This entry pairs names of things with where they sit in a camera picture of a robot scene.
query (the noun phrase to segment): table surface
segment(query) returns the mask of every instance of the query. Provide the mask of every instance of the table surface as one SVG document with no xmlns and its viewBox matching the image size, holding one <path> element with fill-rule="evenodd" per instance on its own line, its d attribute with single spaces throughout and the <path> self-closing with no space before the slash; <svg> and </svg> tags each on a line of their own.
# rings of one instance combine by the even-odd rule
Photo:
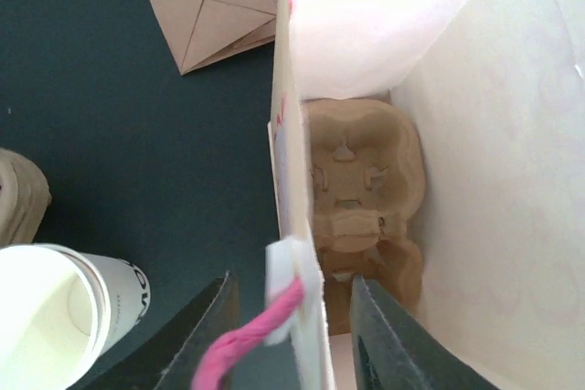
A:
<svg viewBox="0 0 585 390">
<path fill-rule="evenodd" d="M 272 47 L 181 77 L 148 0 L 0 0 L 0 145 L 35 161 L 53 203 L 37 236 L 127 258 L 151 310 L 88 378 L 233 269 L 263 305 L 278 237 L 266 133 Z M 298 388 L 289 346 L 256 350 L 234 388 Z"/>
</svg>

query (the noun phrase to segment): paper cup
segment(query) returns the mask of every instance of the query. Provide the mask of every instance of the paper cup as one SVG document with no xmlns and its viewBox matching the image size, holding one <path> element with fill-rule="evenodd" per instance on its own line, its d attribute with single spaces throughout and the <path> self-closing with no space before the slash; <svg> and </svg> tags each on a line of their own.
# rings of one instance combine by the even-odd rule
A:
<svg viewBox="0 0 585 390">
<path fill-rule="evenodd" d="M 52 244 L 0 250 L 0 388 L 63 390 L 145 315 L 135 265 Z"/>
</svg>

